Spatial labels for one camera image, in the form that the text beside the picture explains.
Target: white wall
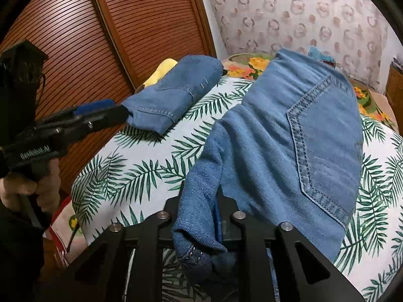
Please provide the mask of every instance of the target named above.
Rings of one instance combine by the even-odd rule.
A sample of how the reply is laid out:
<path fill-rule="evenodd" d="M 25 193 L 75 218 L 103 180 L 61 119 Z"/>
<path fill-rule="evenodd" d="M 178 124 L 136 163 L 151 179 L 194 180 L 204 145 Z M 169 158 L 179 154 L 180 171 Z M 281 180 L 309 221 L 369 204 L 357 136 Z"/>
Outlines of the white wall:
<path fill-rule="evenodd" d="M 211 5 L 210 0 L 203 0 L 203 3 L 207 13 L 208 23 L 210 24 L 211 34 L 213 36 L 214 47 L 216 48 L 217 52 L 217 59 L 224 60 L 227 58 L 228 52 L 224 46 L 224 42 L 222 41 L 220 30 L 218 29 L 213 6 Z"/>
<path fill-rule="evenodd" d="M 378 80 L 379 80 L 380 92 L 384 92 L 386 88 L 386 83 L 388 82 L 388 76 L 389 76 L 390 63 L 398 53 L 403 53 L 402 43 L 397 38 L 392 27 L 388 26 L 388 39 L 386 41 L 386 46 L 382 51 L 382 58 L 380 61 L 380 69 L 379 69 Z"/>

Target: patterned wallpaper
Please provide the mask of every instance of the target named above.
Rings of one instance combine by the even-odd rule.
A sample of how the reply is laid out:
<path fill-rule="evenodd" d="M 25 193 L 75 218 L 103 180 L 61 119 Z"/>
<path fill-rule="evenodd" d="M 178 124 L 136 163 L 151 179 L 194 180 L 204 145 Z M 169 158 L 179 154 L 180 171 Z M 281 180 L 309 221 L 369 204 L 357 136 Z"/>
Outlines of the patterned wallpaper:
<path fill-rule="evenodd" d="M 388 23 L 370 0 L 211 0 L 230 54 L 308 53 L 333 56 L 347 75 L 377 86 Z"/>

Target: metal bolt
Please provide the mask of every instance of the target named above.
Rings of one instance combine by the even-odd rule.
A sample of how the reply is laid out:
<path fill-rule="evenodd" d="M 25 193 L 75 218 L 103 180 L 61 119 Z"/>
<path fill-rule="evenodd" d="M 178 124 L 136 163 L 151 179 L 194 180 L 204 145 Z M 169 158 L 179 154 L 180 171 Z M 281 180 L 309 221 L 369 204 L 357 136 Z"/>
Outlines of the metal bolt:
<path fill-rule="evenodd" d="M 289 232 L 290 230 L 293 230 L 294 226 L 291 225 L 289 222 L 285 221 L 280 224 L 280 227 L 282 230 L 285 230 L 286 232 Z"/>
<path fill-rule="evenodd" d="M 109 225 L 108 228 L 111 232 L 117 233 L 122 230 L 123 225 L 121 223 L 113 223 L 112 225 Z"/>
<path fill-rule="evenodd" d="M 235 219 L 241 220 L 241 219 L 245 219 L 246 217 L 246 213 L 243 211 L 235 211 L 233 214 Z"/>
<path fill-rule="evenodd" d="M 166 211 L 159 211 L 157 213 L 158 219 L 167 219 L 168 217 L 169 217 L 169 213 L 167 213 Z"/>

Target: yellow cloth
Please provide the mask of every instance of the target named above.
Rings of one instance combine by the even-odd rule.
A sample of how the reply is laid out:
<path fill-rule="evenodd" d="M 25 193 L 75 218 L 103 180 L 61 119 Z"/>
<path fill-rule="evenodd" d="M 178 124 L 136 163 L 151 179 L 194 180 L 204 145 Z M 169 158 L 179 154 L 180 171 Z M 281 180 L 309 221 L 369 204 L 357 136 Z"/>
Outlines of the yellow cloth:
<path fill-rule="evenodd" d="M 144 82 L 144 87 L 154 85 L 158 80 L 163 78 L 168 71 L 176 66 L 178 62 L 174 59 L 165 59 L 160 65 L 157 67 L 157 70 Z"/>

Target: logo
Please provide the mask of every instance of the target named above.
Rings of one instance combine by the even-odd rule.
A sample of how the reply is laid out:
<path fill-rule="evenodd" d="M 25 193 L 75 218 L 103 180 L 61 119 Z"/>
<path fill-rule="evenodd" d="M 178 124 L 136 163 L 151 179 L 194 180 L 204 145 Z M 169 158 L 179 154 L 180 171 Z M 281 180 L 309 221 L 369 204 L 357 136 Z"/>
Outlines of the logo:
<path fill-rule="evenodd" d="M 28 158 L 37 157 L 38 155 L 42 155 L 47 152 L 50 152 L 49 145 L 45 145 L 44 147 L 40 148 L 35 148 L 33 150 L 28 150 L 28 152 L 25 153 L 20 153 L 20 157 L 21 159 L 26 160 Z"/>

